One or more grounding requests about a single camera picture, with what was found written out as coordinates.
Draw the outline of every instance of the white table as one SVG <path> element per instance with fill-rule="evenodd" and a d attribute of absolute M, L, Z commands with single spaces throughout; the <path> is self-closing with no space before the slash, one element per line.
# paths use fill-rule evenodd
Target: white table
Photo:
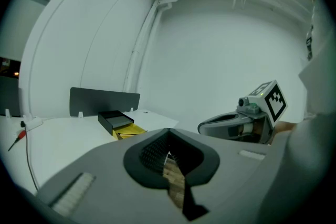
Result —
<path fill-rule="evenodd" d="M 148 110 L 125 114 L 147 131 L 173 128 L 178 123 Z M 26 160 L 26 139 L 8 152 L 18 132 L 23 130 L 21 120 L 0 116 L 0 156 L 13 181 L 35 194 Z M 29 163 L 38 187 L 84 153 L 113 141 L 116 140 L 101 126 L 97 116 L 44 120 L 41 126 L 28 131 Z"/>

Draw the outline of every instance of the white shirt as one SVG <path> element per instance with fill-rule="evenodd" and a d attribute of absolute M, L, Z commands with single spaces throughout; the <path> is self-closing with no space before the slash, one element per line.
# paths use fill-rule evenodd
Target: white shirt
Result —
<path fill-rule="evenodd" d="M 312 59 L 299 77 L 307 89 L 307 111 L 336 111 L 336 26 L 324 0 L 314 0 Z"/>

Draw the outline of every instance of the cable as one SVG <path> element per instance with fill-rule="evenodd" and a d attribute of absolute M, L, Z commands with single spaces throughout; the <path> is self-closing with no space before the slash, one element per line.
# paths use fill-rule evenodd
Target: cable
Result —
<path fill-rule="evenodd" d="M 34 179 L 34 177 L 33 177 L 33 173 L 31 172 L 32 169 L 30 168 L 30 164 L 29 164 L 29 158 L 28 158 L 28 132 L 27 132 L 26 124 L 25 124 L 24 121 L 21 121 L 21 127 L 24 127 L 24 128 L 25 128 L 25 131 L 26 131 L 26 157 L 27 157 L 27 164 L 28 164 L 28 168 L 29 168 L 30 176 L 32 177 L 34 186 L 35 186 L 36 190 L 38 191 L 37 185 L 36 185 L 36 183 L 35 183 L 35 179 Z"/>

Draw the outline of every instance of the black cable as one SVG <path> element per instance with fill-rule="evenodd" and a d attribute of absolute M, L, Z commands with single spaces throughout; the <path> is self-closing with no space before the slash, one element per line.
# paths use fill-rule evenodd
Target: black cable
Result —
<path fill-rule="evenodd" d="M 26 132 L 26 157 L 27 157 L 27 164 L 28 164 L 28 168 L 29 168 L 29 172 L 30 172 L 30 176 L 32 177 L 32 180 L 33 180 L 33 183 L 34 183 L 34 186 L 36 188 L 36 190 L 38 191 L 38 188 L 37 188 L 37 185 L 35 183 L 35 179 L 33 177 L 33 174 L 32 174 L 32 169 L 30 169 L 30 164 L 29 164 L 29 158 L 28 158 L 28 132 L 27 132 L 27 129 L 26 129 L 26 124 L 21 121 L 21 126 L 23 125 L 23 127 L 25 128 L 25 132 Z"/>

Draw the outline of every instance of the person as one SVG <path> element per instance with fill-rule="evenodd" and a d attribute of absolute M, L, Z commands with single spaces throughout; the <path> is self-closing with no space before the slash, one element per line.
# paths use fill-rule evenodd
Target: person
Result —
<path fill-rule="evenodd" d="M 307 89 L 307 104 L 304 120 L 317 114 L 330 114 L 336 111 L 336 31 L 335 23 L 324 0 L 314 3 L 311 27 L 307 33 L 308 64 L 299 78 Z M 279 122 L 274 134 L 293 130 L 297 124 Z M 253 132 L 260 134 L 262 126 L 255 123 Z"/>

